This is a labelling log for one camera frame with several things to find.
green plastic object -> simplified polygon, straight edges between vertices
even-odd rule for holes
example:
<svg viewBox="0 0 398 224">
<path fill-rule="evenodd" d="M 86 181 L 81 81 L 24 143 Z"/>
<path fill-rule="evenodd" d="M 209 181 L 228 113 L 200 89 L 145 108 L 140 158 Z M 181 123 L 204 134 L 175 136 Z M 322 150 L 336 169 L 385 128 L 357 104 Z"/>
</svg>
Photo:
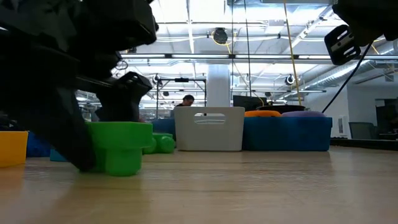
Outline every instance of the green plastic object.
<svg viewBox="0 0 398 224">
<path fill-rule="evenodd" d="M 154 133 L 154 138 L 157 143 L 155 153 L 170 154 L 174 152 L 175 142 L 172 134 Z"/>
<path fill-rule="evenodd" d="M 152 143 L 151 143 L 151 145 L 150 145 L 149 147 L 143 148 L 143 149 L 142 149 L 142 153 L 143 153 L 144 155 L 149 155 L 149 154 L 155 153 L 156 145 L 157 145 L 156 139 L 155 139 L 154 137 L 152 137 Z"/>
<path fill-rule="evenodd" d="M 152 144 L 152 124 L 134 122 L 87 123 L 97 166 L 93 172 L 131 176 L 141 169 L 142 149 Z"/>
</svg>

yellow box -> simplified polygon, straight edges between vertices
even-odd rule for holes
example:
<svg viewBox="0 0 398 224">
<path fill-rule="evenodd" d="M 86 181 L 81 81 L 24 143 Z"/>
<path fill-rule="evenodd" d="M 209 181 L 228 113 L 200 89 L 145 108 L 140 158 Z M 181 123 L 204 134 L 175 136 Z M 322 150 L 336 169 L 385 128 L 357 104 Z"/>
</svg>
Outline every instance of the yellow box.
<svg viewBox="0 0 398 224">
<path fill-rule="evenodd" d="M 0 131 L 0 167 L 24 164 L 27 131 Z"/>
</svg>

white column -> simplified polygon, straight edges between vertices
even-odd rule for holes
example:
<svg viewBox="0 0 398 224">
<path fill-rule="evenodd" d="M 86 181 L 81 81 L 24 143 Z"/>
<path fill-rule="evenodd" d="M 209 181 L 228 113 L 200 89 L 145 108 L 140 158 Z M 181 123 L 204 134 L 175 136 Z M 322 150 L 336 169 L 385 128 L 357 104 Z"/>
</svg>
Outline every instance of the white column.
<svg viewBox="0 0 398 224">
<path fill-rule="evenodd" d="M 231 105 L 231 75 L 228 65 L 209 65 L 207 73 L 207 106 Z"/>
</svg>

white wall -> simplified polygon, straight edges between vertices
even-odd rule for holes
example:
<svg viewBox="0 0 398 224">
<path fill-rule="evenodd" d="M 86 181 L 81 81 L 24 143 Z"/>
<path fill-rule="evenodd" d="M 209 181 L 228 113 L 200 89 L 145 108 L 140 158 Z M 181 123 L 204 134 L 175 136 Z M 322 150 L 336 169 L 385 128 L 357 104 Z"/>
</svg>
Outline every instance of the white wall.
<svg viewBox="0 0 398 224">
<path fill-rule="evenodd" d="M 312 111 L 319 111 L 325 108 L 325 106 L 330 102 L 330 100 L 334 97 L 339 87 L 336 88 L 327 88 L 326 93 L 311 93 L 305 97 L 305 101 L 303 105 L 307 108 L 310 108 Z M 336 100 L 332 105 L 325 111 L 325 115 L 333 119 L 333 127 L 331 130 L 331 137 L 346 137 L 350 138 L 351 135 L 349 133 L 348 127 L 348 97 L 347 97 L 347 87 L 341 91 Z M 345 133 L 339 133 L 338 127 L 338 119 L 342 117 L 346 117 L 346 122 L 343 123 L 343 128 L 345 129 Z"/>
<path fill-rule="evenodd" d="M 349 86 L 350 122 L 370 122 L 377 126 L 376 99 L 397 99 L 398 86 Z"/>
</svg>

white plastic bin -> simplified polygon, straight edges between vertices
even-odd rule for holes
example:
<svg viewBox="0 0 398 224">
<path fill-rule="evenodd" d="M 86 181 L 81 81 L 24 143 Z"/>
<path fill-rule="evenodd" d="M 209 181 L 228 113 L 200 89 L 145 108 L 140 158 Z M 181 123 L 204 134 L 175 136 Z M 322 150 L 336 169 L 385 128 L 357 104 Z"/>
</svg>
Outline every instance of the white plastic bin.
<svg viewBox="0 0 398 224">
<path fill-rule="evenodd" d="M 175 108 L 177 148 L 181 151 L 240 151 L 244 108 Z M 224 116 L 195 116 L 196 114 Z"/>
</svg>

